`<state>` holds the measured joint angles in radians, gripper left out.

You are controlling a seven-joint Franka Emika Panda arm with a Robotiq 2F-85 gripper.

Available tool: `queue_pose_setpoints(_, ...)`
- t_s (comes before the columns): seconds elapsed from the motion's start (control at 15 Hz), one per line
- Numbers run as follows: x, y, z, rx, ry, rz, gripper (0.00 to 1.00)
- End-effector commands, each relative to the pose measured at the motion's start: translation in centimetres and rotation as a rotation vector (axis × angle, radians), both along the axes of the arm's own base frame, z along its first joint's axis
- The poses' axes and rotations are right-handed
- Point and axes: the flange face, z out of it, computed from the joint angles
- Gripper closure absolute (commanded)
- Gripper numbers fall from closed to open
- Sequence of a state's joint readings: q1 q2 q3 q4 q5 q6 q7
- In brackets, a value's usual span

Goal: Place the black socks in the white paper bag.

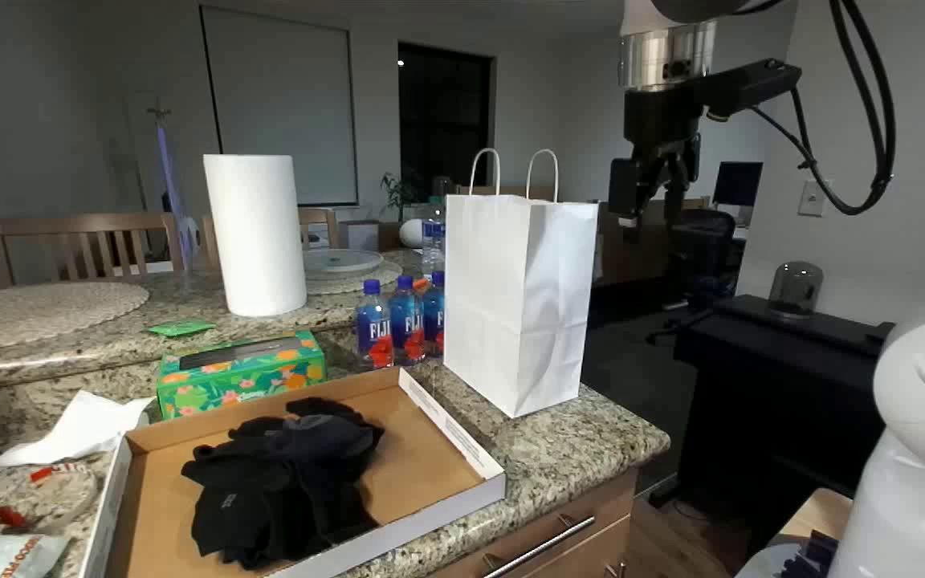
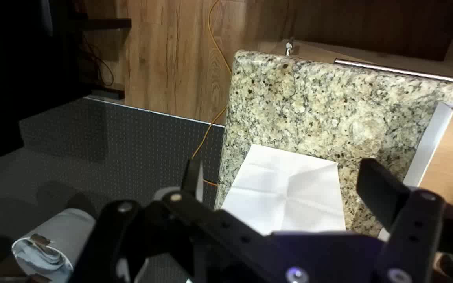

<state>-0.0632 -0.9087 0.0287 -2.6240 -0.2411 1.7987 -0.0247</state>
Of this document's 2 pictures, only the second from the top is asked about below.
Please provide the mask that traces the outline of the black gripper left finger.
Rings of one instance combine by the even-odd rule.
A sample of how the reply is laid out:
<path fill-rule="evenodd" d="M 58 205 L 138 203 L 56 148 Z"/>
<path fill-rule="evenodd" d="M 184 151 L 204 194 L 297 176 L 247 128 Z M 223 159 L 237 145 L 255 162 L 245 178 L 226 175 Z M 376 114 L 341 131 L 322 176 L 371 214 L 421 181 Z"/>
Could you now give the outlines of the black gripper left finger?
<path fill-rule="evenodd" d="M 234 250 L 239 222 L 211 211 L 198 197 L 203 164 L 188 161 L 177 189 L 160 191 L 148 206 L 108 203 L 67 283 L 137 283 L 149 260 L 168 255 L 193 283 L 242 283 L 248 269 Z"/>

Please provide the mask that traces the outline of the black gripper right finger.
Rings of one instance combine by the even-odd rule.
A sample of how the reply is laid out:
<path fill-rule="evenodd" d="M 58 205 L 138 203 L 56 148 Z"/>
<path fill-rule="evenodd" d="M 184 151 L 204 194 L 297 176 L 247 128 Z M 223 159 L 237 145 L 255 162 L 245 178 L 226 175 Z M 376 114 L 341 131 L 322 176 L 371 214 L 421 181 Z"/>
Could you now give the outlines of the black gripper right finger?
<path fill-rule="evenodd" d="M 453 282 L 453 205 L 406 186 L 376 159 L 360 161 L 357 194 L 388 231 L 376 266 L 380 282 L 431 283 L 437 253 L 442 275 Z"/>

